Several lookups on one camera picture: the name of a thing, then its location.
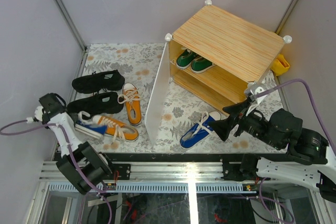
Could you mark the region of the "blue sneaker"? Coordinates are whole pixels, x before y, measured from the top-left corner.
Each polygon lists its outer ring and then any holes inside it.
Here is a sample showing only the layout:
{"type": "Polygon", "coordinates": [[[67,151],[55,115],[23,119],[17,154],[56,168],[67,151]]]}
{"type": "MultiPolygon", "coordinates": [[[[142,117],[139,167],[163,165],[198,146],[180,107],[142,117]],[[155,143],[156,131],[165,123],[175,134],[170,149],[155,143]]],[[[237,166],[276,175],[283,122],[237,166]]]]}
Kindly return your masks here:
{"type": "Polygon", "coordinates": [[[205,140],[214,134],[214,130],[208,125],[211,121],[217,121],[222,118],[218,111],[204,112],[201,119],[197,121],[184,135],[180,138],[180,146],[183,149],[190,149],[196,144],[205,140]]]}
{"type": "Polygon", "coordinates": [[[75,130],[96,139],[103,138],[107,131],[107,126],[94,124],[91,120],[85,120],[84,117],[90,117],[90,114],[85,111],[78,113],[75,130]]]}

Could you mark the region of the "black shoe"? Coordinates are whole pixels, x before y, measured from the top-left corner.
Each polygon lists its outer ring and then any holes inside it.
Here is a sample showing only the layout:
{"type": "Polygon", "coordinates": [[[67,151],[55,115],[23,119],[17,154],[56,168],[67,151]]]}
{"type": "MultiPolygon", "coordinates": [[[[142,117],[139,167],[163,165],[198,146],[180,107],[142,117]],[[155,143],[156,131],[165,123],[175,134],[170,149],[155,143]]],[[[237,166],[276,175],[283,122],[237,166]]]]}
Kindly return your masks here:
{"type": "Polygon", "coordinates": [[[67,111],[69,113],[85,111],[90,115],[101,113],[117,114],[122,111],[123,107],[124,105],[119,103],[116,92],[106,92],[70,102],[67,105],[67,111]]]}
{"type": "Polygon", "coordinates": [[[90,94],[100,90],[119,91],[125,84],[125,78],[118,70],[93,73],[72,81],[72,87],[79,93],[90,94]]]}

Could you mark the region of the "wooden shoe cabinet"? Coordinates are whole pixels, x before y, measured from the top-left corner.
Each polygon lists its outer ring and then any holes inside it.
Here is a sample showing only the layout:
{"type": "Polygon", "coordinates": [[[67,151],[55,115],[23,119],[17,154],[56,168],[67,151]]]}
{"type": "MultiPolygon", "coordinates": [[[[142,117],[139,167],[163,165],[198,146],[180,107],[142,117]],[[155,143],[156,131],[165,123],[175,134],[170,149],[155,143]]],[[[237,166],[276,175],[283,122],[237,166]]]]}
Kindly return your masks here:
{"type": "Polygon", "coordinates": [[[244,101],[250,82],[260,83],[284,45],[283,37],[235,16],[205,0],[205,5],[173,33],[165,35],[173,81],[212,107],[244,101]],[[203,73],[179,68],[177,58],[185,49],[214,66],[203,73]]]}

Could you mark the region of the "white cabinet door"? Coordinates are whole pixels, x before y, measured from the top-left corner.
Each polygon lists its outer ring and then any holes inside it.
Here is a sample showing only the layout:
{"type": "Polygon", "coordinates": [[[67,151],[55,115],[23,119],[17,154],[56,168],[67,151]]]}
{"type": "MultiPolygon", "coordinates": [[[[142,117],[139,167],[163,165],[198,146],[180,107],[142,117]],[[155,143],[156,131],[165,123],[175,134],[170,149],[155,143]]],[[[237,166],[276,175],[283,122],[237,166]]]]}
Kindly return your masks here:
{"type": "Polygon", "coordinates": [[[164,101],[169,89],[170,76],[170,47],[169,43],[166,42],[145,114],[145,127],[152,146],[155,145],[158,139],[164,101]]]}

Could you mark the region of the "green sneaker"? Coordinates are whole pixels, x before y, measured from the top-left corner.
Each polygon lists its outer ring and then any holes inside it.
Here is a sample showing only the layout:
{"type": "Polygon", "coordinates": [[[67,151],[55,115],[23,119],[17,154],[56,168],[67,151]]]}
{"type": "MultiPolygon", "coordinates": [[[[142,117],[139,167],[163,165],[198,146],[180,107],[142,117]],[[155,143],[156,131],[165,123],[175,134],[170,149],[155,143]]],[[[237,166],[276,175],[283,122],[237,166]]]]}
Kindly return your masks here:
{"type": "Polygon", "coordinates": [[[183,52],[176,59],[176,66],[179,69],[186,69],[198,57],[198,54],[191,51],[190,49],[187,49],[186,47],[182,47],[181,49],[183,52]]]}
{"type": "Polygon", "coordinates": [[[193,73],[203,73],[214,66],[214,63],[205,59],[204,57],[197,57],[191,64],[191,71],[193,73]]]}

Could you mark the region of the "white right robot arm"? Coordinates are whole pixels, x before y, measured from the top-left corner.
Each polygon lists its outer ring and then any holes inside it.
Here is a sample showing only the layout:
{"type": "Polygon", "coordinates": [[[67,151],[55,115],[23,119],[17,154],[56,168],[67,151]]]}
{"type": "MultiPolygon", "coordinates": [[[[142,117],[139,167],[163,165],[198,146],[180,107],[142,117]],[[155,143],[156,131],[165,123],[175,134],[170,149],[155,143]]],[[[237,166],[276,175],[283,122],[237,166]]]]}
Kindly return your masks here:
{"type": "Polygon", "coordinates": [[[224,107],[228,118],[211,121],[209,125],[222,141],[236,127],[234,136],[247,133],[277,150],[286,150],[287,159],[272,161],[256,154],[244,154],[240,164],[223,165],[223,179],[283,180],[319,192],[323,199],[335,202],[335,154],[328,140],[304,128],[302,119],[284,109],[266,119],[260,111],[249,108],[247,100],[224,107]]]}

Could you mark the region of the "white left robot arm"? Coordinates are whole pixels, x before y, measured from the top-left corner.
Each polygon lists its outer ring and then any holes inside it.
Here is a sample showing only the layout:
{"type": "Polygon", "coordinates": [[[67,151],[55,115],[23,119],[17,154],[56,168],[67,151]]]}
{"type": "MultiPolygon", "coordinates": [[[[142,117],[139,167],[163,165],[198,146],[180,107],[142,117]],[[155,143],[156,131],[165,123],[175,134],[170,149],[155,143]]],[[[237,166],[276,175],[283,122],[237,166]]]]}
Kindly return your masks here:
{"type": "Polygon", "coordinates": [[[106,188],[98,185],[103,186],[103,181],[114,175],[115,166],[89,142],[77,138],[74,117],[67,112],[62,97],[48,93],[39,98],[39,103],[35,118],[53,131],[61,148],[61,159],[56,163],[59,171],[81,194],[91,190],[104,194],[106,188]]]}

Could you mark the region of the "orange sneaker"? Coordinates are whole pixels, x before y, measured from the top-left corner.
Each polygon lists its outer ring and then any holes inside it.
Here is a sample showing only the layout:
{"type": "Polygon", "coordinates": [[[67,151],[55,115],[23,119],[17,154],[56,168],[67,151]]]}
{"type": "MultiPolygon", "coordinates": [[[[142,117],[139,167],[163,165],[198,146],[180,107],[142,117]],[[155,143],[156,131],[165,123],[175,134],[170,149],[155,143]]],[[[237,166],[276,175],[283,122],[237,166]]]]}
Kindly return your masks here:
{"type": "Polygon", "coordinates": [[[95,125],[106,126],[107,129],[104,136],[111,137],[113,141],[124,140],[134,142],[139,137],[139,133],[135,127],[127,125],[111,117],[105,115],[94,115],[91,118],[91,121],[95,125]]]}
{"type": "Polygon", "coordinates": [[[137,87],[131,83],[125,83],[122,87],[122,93],[118,95],[118,103],[125,105],[128,120],[134,126],[139,125],[142,121],[140,101],[141,95],[137,87]]]}

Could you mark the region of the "yellow plastic bin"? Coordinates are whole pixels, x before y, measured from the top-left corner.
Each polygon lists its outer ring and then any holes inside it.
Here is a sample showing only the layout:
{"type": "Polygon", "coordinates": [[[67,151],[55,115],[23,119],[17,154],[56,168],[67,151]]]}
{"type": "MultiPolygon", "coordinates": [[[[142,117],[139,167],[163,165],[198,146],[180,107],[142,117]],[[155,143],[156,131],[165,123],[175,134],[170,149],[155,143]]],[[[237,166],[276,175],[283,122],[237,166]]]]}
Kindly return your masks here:
{"type": "Polygon", "coordinates": [[[285,57],[282,54],[279,54],[274,60],[271,70],[276,77],[286,73],[290,68],[290,64],[287,62],[285,57]]]}

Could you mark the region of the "aluminium rail frame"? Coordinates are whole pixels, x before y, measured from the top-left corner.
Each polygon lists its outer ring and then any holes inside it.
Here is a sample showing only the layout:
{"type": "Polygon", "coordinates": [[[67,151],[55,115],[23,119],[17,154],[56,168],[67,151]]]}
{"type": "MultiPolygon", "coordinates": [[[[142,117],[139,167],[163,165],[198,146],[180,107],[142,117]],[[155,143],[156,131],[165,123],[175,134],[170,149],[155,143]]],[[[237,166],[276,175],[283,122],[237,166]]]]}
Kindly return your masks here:
{"type": "Polygon", "coordinates": [[[113,162],[122,182],[148,183],[234,183],[224,180],[221,162],[113,162]]]}

